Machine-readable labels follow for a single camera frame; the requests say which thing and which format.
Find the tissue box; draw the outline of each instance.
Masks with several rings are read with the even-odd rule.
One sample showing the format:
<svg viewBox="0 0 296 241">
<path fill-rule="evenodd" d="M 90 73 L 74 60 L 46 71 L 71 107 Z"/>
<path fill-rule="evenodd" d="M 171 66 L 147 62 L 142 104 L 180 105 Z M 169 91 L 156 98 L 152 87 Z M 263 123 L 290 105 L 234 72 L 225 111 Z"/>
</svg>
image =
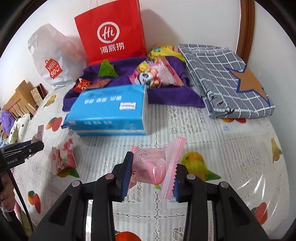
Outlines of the tissue box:
<svg viewBox="0 0 296 241">
<path fill-rule="evenodd" d="M 66 117 L 80 136 L 147 135 L 145 85 L 122 85 L 82 92 Z"/>
</svg>

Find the white wall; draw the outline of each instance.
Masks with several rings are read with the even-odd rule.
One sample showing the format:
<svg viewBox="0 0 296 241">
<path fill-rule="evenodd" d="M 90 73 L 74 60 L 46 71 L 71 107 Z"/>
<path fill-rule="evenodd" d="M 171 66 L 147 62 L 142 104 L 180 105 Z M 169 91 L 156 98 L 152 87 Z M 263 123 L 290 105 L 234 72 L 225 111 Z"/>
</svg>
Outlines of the white wall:
<svg viewBox="0 0 296 241">
<path fill-rule="evenodd" d="M 276 108 L 270 121 L 284 153 L 290 187 L 290 213 L 270 235 L 282 238 L 296 217 L 296 48 L 277 21 L 256 4 L 255 36 L 249 67 Z"/>
<path fill-rule="evenodd" d="M 99 5 L 106 2 L 98 0 Z M 200 43 L 236 50 L 238 0 L 140 0 L 140 4 L 148 49 L 155 44 Z M 22 80 L 50 89 L 34 67 L 27 41 L 40 26 L 50 23 L 82 47 L 74 17 L 88 9 L 89 0 L 48 0 L 27 19 L 0 58 L 0 107 Z"/>
</svg>

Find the star pattern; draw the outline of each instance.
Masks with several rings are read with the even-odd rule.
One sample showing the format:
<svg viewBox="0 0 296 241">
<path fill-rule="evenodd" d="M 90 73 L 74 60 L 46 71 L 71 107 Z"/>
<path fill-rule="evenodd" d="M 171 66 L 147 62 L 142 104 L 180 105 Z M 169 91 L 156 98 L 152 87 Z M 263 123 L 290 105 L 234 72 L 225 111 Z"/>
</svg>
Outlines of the star pattern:
<svg viewBox="0 0 296 241">
<path fill-rule="evenodd" d="M 229 69 L 229 71 L 239 80 L 237 84 L 238 93 L 254 91 L 263 99 L 265 99 L 267 103 L 269 103 L 269 99 L 266 96 L 261 83 L 253 74 L 253 72 L 247 67 L 247 65 L 245 66 L 243 72 L 239 72 L 233 69 Z"/>
</svg>

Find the hi logo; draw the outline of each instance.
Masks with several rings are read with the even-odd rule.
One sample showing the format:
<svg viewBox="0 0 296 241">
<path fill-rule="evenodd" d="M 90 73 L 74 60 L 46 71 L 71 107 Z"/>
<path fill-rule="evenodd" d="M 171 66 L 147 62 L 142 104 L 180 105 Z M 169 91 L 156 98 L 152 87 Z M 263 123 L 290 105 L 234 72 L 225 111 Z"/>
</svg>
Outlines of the hi logo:
<svg viewBox="0 0 296 241">
<path fill-rule="evenodd" d="M 119 37 L 119 27 L 114 22 L 102 23 L 97 31 L 98 38 L 105 44 L 115 42 Z"/>
</svg>

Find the wooden headboard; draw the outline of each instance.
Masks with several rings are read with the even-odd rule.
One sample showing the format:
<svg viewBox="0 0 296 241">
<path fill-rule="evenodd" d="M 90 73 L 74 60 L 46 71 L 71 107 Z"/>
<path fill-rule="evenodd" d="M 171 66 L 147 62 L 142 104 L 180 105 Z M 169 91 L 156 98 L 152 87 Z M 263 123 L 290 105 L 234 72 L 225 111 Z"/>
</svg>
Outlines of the wooden headboard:
<svg viewBox="0 0 296 241">
<path fill-rule="evenodd" d="M 15 93 L 7 102 L 6 105 L 3 106 L 3 110 L 9 111 L 15 118 L 22 116 L 24 114 L 31 113 L 35 114 L 35 101 L 31 96 L 30 91 L 32 87 L 26 83 L 26 81 L 22 81 L 21 84 L 15 89 Z M 0 133 L 2 134 L 2 126 L 0 124 Z"/>
</svg>

